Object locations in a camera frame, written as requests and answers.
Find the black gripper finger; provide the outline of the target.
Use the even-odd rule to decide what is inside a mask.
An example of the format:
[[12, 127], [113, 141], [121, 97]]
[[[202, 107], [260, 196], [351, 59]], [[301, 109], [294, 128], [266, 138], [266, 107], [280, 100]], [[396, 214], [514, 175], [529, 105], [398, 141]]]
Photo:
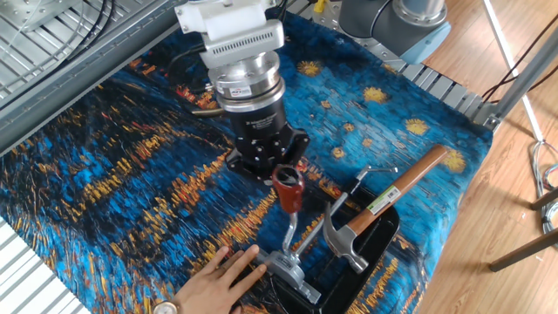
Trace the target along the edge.
[[256, 181], [263, 181], [262, 170], [256, 164], [249, 162], [234, 148], [225, 159], [228, 170]]
[[309, 135], [303, 129], [296, 129], [293, 132], [292, 141], [283, 155], [283, 163], [295, 166], [303, 157], [309, 143]]

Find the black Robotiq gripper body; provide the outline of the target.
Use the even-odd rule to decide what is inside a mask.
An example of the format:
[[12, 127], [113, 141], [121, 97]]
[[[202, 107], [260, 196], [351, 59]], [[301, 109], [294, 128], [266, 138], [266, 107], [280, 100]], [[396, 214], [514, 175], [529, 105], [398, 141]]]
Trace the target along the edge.
[[283, 155], [295, 131], [286, 119], [283, 102], [253, 112], [230, 113], [229, 118], [235, 148], [262, 170], [264, 180], [270, 180], [275, 168], [284, 164]]

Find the person's bare hand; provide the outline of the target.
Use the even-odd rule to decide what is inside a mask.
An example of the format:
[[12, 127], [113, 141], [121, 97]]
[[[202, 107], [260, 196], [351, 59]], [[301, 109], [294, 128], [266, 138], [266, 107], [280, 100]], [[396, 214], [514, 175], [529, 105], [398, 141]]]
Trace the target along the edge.
[[241, 313], [233, 305], [265, 274], [267, 266], [260, 264], [242, 280], [239, 275], [255, 260], [260, 248], [254, 244], [245, 251], [234, 253], [226, 262], [229, 247], [217, 250], [213, 259], [193, 275], [174, 295], [172, 303], [179, 313], [217, 314]]

